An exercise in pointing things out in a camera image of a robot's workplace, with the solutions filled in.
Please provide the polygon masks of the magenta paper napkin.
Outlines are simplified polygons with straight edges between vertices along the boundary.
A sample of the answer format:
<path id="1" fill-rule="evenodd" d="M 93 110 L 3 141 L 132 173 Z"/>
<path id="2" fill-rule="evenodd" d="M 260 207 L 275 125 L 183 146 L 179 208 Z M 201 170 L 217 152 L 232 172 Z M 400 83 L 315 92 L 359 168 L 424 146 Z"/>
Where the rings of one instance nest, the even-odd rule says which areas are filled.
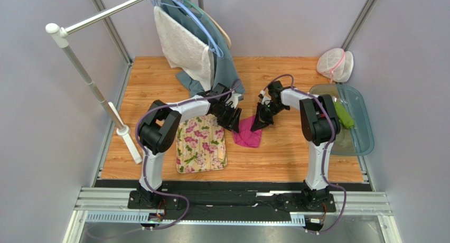
<path id="1" fill-rule="evenodd" d="M 233 141 L 242 147 L 258 148 L 262 139 L 262 130 L 251 131 L 255 115 L 240 120 L 239 133 L 233 132 Z"/>

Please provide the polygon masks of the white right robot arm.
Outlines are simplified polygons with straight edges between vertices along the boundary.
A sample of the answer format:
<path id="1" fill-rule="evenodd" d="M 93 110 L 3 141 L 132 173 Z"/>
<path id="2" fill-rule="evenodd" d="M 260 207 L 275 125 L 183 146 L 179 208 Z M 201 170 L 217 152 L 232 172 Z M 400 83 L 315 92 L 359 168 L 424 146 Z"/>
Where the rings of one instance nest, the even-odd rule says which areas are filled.
<path id="1" fill-rule="evenodd" d="M 309 146 L 308 171 L 302 196 L 308 203 L 324 201 L 330 192 L 327 172 L 331 149 L 341 130 L 332 97 L 283 87 L 280 81 L 269 84 L 258 97 L 251 126 L 253 132 L 274 124 L 274 117 L 283 110 L 299 110 L 302 133 Z"/>

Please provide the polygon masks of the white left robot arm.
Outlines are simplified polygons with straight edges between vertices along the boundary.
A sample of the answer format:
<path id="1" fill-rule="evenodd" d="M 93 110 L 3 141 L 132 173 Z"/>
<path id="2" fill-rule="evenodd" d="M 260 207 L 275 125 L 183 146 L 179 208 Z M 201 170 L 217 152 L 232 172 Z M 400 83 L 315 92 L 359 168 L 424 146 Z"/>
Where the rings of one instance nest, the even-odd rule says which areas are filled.
<path id="1" fill-rule="evenodd" d="M 143 150 L 142 175 L 137 192 L 148 202 L 159 200 L 164 194 L 162 167 L 166 151 L 175 141 L 179 124 L 191 118 L 214 115 L 219 126 L 238 133 L 241 108 L 230 102 L 231 94 L 241 86 L 236 79 L 231 88 L 218 84 L 213 90 L 190 99 L 167 104 L 161 100 L 152 103 L 139 119 L 135 138 Z"/>

